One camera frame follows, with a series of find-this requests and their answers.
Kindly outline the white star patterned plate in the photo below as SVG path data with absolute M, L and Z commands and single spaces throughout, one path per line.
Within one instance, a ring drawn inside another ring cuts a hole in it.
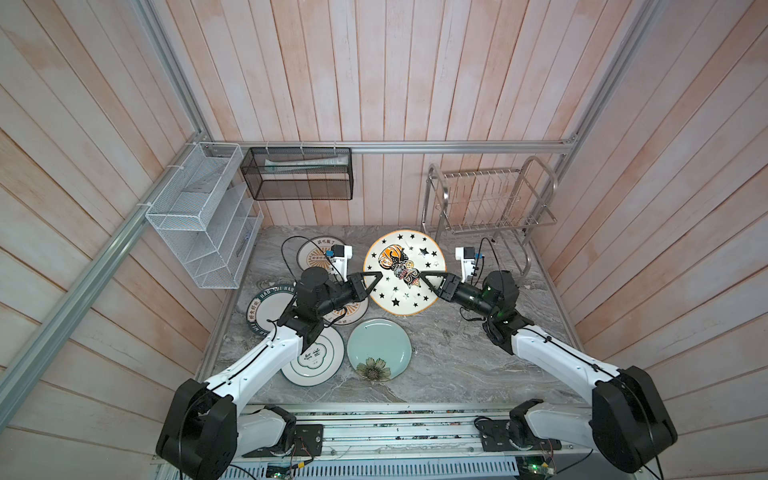
M 445 272 L 445 256 L 430 236 L 408 229 L 389 232 L 374 241 L 362 267 L 367 287 L 375 281 L 371 273 L 381 274 L 369 298 L 396 316 L 419 314 L 436 302 L 436 295 L 420 278 L 423 271 Z

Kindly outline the mint green flower plate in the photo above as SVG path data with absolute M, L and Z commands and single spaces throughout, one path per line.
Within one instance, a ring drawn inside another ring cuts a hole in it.
M 365 321 L 351 333 L 347 358 L 363 380 L 381 383 L 405 372 L 412 358 L 412 345 L 406 331 L 391 320 Z

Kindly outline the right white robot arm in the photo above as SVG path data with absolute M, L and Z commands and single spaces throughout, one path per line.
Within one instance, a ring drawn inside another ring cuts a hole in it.
M 508 437 L 519 449 L 559 440 L 595 449 L 614 467 L 635 473 L 674 445 L 678 433 L 651 376 L 599 361 L 570 347 L 524 317 L 519 289 L 507 270 L 476 287 L 439 271 L 420 275 L 437 298 L 479 315 L 489 340 L 570 387 L 583 406 L 528 400 L 510 412 Z

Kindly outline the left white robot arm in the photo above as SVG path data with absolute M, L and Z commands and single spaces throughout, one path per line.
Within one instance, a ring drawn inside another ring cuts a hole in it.
M 176 390 L 157 455 L 176 468 L 180 478 L 218 479 L 237 456 L 260 449 L 292 453 L 295 416 L 276 405 L 247 414 L 246 405 L 318 340 L 326 315 L 368 298 L 382 277 L 380 272 L 351 273 L 339 283 L 321 267 L 304 270 L 263 341 L 220 373 L 204 381 L 189 379 Z

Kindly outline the stainless steel dish rack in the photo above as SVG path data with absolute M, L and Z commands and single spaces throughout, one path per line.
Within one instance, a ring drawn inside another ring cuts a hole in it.
M 488 234 L 506 247 L 519 274 L 528 274 L 533 232 L 557 223 L 551 203 L 558 175 L 546 161 L 533 155 L 517 167 L 453 171 L 430 162 L 424 174 L 421 231 L 435 240 L 445 233 Z

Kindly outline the sunburst plate near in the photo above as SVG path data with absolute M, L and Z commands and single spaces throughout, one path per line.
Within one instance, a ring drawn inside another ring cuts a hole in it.
M 324 319 L 327 324 L 332 323 L 334 326 L 351 325 L 359 321 L 366 314 L 368 307 L 368 299 L 362 302 L 353 302 L 347 304 L 342 309 L 330 312 Z

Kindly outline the small sunburst plate far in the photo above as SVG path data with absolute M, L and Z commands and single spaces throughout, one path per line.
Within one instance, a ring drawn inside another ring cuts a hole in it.
M 336 271 L 332 262 L 326 256 L 326 252 L 331 250 L 334 245 L 342 245 L 343 241 L 333 236 L 318 236 L 305 242 L 296 254 L 296 261 L 301 270 L 310 267 L 323 267 L 331 275 Z

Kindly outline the white plate green clover outline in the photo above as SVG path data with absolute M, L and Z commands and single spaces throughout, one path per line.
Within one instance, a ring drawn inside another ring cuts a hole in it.
M 307 350 L 284 366 L 281 372 L 295 385 L 312 387 L 331 379 L 344 358 L 345 344 L 340 333 L 328 327 Z

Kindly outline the green rim lettered plate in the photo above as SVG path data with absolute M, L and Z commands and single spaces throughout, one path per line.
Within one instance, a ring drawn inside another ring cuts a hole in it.
M 250 302 L 246 321 L 249 329 L 257 335 L 266 336 L 274 329 L 285 308 L 291 303 L 294 286 L 279 284 L 259 292 Z

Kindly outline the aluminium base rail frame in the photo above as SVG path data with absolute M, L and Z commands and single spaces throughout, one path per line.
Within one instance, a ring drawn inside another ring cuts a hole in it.
M 159 479 L 625 479 L 594 447 L 507 437 L 508 406 L 234 403 L 192 382 L 161 430 Z

